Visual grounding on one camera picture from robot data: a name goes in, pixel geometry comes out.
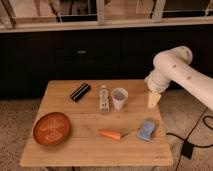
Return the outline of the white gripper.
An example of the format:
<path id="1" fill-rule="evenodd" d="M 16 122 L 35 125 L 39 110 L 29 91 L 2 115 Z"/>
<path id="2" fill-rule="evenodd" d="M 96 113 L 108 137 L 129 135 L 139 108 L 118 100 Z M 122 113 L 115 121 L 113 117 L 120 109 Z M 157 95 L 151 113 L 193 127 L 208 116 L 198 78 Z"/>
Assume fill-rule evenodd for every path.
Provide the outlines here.
<path id="1" fill-rule="evenodd" d="M 151 91 L 148 93 L 148 107 L 154 108 L 161 99 L 159 93 L 163 93 L 169 87 L 170 80 L 158 71 L 151 71 L 145 82 Z"/>

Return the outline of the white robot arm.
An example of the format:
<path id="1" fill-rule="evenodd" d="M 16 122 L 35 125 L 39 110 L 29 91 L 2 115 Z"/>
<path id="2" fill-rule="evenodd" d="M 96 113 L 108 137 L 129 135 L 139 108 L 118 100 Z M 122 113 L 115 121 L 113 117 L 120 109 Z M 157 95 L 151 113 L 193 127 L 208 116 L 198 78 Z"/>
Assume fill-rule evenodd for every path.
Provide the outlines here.
<path id="1" fill-rule="evenodd" d="M 213 111 L 213 78 L 193 69 L 192 60 L 186 46 L 162 51 L 154 57 L 154 69 L 145 82 L 152 93 L 163 93 L 174 81 Z"/>

